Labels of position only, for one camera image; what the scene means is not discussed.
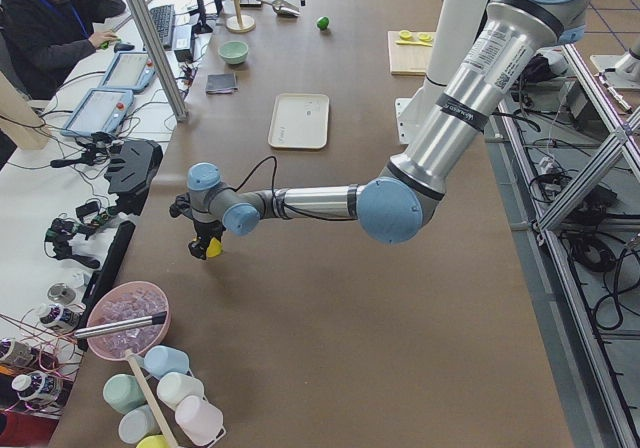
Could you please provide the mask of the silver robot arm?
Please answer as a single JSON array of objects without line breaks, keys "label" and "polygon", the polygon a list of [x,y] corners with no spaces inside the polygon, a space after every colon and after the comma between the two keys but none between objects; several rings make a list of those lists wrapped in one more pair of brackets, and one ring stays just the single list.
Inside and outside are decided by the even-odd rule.
[{"label": "silver robot arm", "polygon": [[243,192],[224,183],[215,165],[195,164],[187,193],[170,209],[194,224],[190,253],[214,257],[224,232],[243,236],[271,218],[355,220],[379,242],[411,239],[430,221],[448,174],[536,52],[583,36],[590,1],[444,0],[431,59],[441,61],[447,49],[453,58],[442,81],[426,80],[412,97],[398,100],[404,149],[377,178],[364,185]]}]

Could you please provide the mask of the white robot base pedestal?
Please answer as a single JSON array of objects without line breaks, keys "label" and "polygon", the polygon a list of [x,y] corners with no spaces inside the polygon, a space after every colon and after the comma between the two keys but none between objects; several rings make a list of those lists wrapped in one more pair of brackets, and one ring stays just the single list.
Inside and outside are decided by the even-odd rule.
[{"label": "white robot base pedestal", "polygon": [[423,85],[412,97],[396,100],[397,130],[402,145],[408,145],[417,138],[437,98],[451,82],[486,23],[488,2],[443,0]]}]

